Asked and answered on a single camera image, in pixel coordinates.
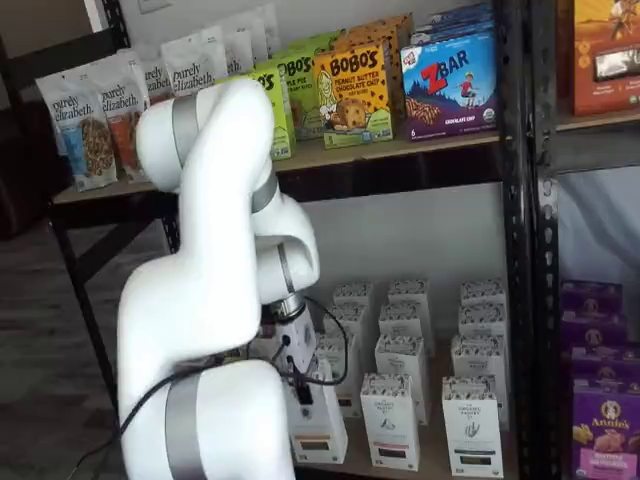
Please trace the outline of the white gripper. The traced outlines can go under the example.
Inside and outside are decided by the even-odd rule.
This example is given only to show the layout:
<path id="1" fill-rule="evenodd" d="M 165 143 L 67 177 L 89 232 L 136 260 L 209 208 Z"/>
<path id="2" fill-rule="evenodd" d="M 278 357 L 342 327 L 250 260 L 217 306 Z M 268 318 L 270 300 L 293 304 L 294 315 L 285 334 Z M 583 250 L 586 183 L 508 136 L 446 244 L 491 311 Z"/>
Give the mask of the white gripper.
<path id="1" fill-rule="evenodd" d="M 306 374 L 316 350 L 314 323 L 309 312 L 277 324 L 277 336 L 283 346 L 280 363 L 287 373 L 294 373 L 294 389 L 301 406 L 312 405 L 313 395 Z"/>

